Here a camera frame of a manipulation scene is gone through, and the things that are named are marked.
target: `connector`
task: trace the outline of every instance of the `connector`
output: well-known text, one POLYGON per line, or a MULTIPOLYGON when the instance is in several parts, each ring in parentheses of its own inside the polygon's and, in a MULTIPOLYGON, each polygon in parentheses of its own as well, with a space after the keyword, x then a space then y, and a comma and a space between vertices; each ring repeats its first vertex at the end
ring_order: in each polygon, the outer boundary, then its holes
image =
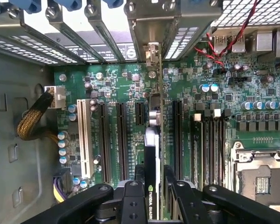
POLYGON ((91 178, 94 173, 89 101, 90 99, 77 99, 82 178, 91 178))
POLYGON ((63 86, 45 86, 45 91, 49 91, 54 96, 53 102, 49 109, 66 109, 65 88, 63 86))

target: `chip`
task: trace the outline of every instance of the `chip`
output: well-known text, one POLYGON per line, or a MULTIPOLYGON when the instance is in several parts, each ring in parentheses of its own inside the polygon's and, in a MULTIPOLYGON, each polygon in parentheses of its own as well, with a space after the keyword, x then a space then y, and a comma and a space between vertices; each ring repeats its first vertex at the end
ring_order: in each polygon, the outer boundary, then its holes
POLYGON ((226 94, 225 95, 225 100, 226 101, 232 101, 232 94, 226 94))

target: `screw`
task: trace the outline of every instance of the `screw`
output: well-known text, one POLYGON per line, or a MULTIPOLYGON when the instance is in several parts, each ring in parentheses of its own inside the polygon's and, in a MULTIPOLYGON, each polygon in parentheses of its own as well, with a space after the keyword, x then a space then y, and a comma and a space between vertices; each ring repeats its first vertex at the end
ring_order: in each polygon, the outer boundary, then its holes
POLYGON ((209 189, 210 189, 210 191, 217 191, 218 190, 216 187, 210 187, 209 189))
POLYGON ((108 190, 107 186, 100 187, 99 190, 108 190))
POLYGON ((137 183, 137 182, 135 182, 135 181, 133 181, 133 182, 131 182, 131 183, 130 183, 130 185, 131 185, 131 186, 137 186, 137 185, 138 185, 138 183, 137 183))
POLYGON ((179 181, 179 182, 177 182, 177 185, 178 185, 178 186, 180 186, 180 187, 183 187, 183 186, 185 186, 185 183, 184 183, 184 182, 179 181))
POLYGON ((157 73, 156 73, 156 71, 149 71, 148 76, 149 76, 150 78, 156 78, 157 73))
POLYGON ((53 7, 47 7, 47 17, 54 17, 56 15, 56 10, 53 7))

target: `ventilation grille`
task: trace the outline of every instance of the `ventilation grille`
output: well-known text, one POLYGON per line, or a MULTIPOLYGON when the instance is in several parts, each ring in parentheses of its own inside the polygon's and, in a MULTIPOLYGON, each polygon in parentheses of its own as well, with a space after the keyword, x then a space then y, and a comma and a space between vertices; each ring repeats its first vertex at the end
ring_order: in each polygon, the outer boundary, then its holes
POLYGON ((54 57, 60 61, 63 61, 65 63, 77 63, 75 60, 61 54, 60 52, 53 50, 52 48, 43 45, 42 43, 37 42, 34 39, 31 39, 29 36, 11 36, 10 38, 21 42, 31 48, 34 48, 35 50, 38 50, 46 55, 50 55, 51 57, 54 57))
POLYGON ((16 46, 10 44, 10 43, 7 43, 5 41, 0 40, 0 48, 4 49, 4 50, 8 50, 8 51, 10 51, 14 54, 18 54, 20 56, 31 58, 33 60, 36 60, 36 61, 39 61, 39 62, 42 62, 42 63, 45 63, 45 64, 58 64, 58 62, 56 62, 56 61, 53 61, 51 59, 39 56, 39 55, 34 54, 30 51, 21 49, 19 47, 16 47, 16 46))
MULTIPOLYGON (((223 14, 213 22, 213 27, 237 27, 243 25, 253 7, 254 0, 225 0, 223 14)), ((262 0, 256 7, 249 26, 280 24, 280 0, 262 0)))
POLYGON ((192 39, 198 27, 179 28, 178 33, 165 57, 165 59, 176 59, 185 49, 189 41, 192 39))

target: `green circuit board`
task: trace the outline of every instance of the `green circuit board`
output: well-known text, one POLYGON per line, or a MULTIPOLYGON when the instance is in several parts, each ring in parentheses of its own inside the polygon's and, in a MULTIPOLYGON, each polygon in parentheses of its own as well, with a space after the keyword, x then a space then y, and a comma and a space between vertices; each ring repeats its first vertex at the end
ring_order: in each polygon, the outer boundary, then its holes
MULTIPOLYGON (((235 141, 240 140, 245 149, 269 150, 280 148, 280 69, 276 70, 273 63, 257 63, 257 58, 244 54, 231 54, 224 58, 225 69, 228 71, 235 64, 247 65, 245 72, 214 73, 218 69, 215 64, 209 70, 203 70, 207 58, 192 54, 187 61, 163 63, 163 117, 164 117, 164 161, 176 170, 176 114, 173 104, 176 102, 181 107, 179 114, 181 127, 178 133, 181 164, 179 179, 193 182, 197 188, 211 182, 224 185, 224 177, 221 182, 209 179, 210 172, 205 171, 204 163, 207 163, 210 154, 204 148, 214 147, 215 157, 218 157, 220 147, 224 148, 224 159, 228 163, 230 151, 235 141), (258 70, 266 70, 273 77, 271 83, 263 81, 262 75, 256 75, 258 70), (237 77, 250 77, 248 82, 232 83, 230 79, 237 77), (201 85, 218 86, 217 91, 201 91, 201 85), (275 102, 275 109, 266 108, 266 102, 275 102), (243 103, 250 103, 249 110, 245 110, 243 103), (253 108, 254 102, 262 102, 261 109, 253 108), (220 132, 219 123, 213 125, 213 138, 206 138, 209 133, 203 132, 208 124, 194 122, 193 116, 197 113, 197 104, 203 104, 209 109, 213 104, 216 109, 230 110, 228 119, 225 119, 223 132, 220 132), (258 128, 258 123, 264 122, 264 126, 258 128)), ((129 178, 134 178, 134 166, 143 164, 144 131, 148 126, 149 101, 145 93, 158 92, 157 78, 150 78, 144 63, 114 64, 114 65, 90 65, 67 66, 55 68, 55 85, 65 86, 67 106, 75 104, 77 99, 90 98, 85 91, 84 83, 93 84, 93 91, 98 92, 98 101, 108 106, 108 119, 110 129, 110 152, 112 179, 109 184, 116 187, 120 181, 119 172, 119 146, 116 104, 126 104, 127 118, 127 145, 129 178), (102 80, 97 80, 97 73, 103 74, 102 80), (67 80, 62 82, 59 76, 65 74, 67 80), (145 123, 136 124, 135 103, 142 102, 145 107, 145 123)), ((77 136, 77 123, 69 121, 67 110, 57 111, 58 130, 68 131, 71 138, 69 144, 70 161, 65 167, 71 167, 73 163, 79 163, 79 140, 77 136)), ((99 154, 99 125, 98 115, 92 113, 91 134, 94 155, 99 154)), ((95 175, 91 185, 102 182, 101 169, 95 165, 95 175)))

